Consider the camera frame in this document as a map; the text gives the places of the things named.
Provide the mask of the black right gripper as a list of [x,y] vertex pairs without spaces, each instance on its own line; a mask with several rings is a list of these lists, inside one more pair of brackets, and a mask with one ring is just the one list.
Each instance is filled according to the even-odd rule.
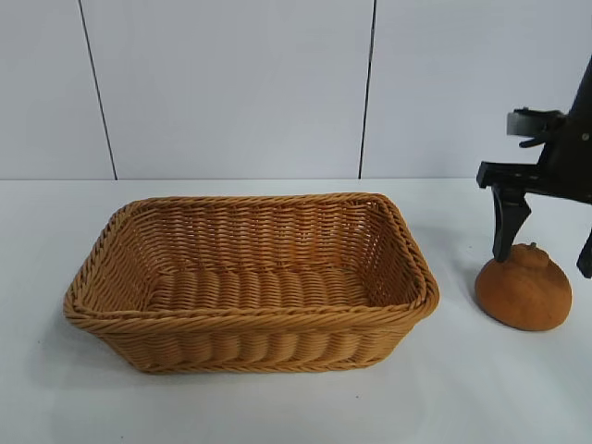
[[[507,115],[509,135],[523,137],[523,149],[542,147],[534,164],[482,162],[478,186],[492,190],[495,228],[493,256],[506,261],[517,233],[530,216],[525,192],[584,204],[591,202],[591,67],[587,67],[567,113],[516,108]],[[592,278],[592,231],[576,266]]]

